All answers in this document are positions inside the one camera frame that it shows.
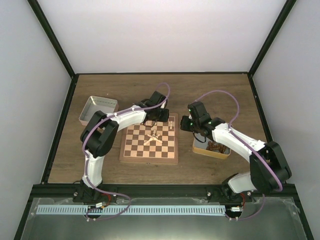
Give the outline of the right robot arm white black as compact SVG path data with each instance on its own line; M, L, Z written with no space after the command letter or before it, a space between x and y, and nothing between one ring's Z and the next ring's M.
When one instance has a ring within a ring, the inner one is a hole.
M200 101L189 104L187 108L189 115L182 117L181 130L222 144L249 162L249 172L236 173L222 183L225 200L232 202L240 193L248 191L267 195L283 190L283 184L291 178L292 172L277 142L256 140L235 130L219 117L211 118Z

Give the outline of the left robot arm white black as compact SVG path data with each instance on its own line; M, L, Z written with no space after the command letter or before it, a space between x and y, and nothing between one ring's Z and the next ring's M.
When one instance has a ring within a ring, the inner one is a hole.
M117 133L147 121L168 121L168 97L155 91L150 98L143 99L127 109L113 113L98 110L93 114L80 136L85 156L82 181L87 186L84 195L89 201L97 202L102 196L99 185L102 183L104 158L111 150Z

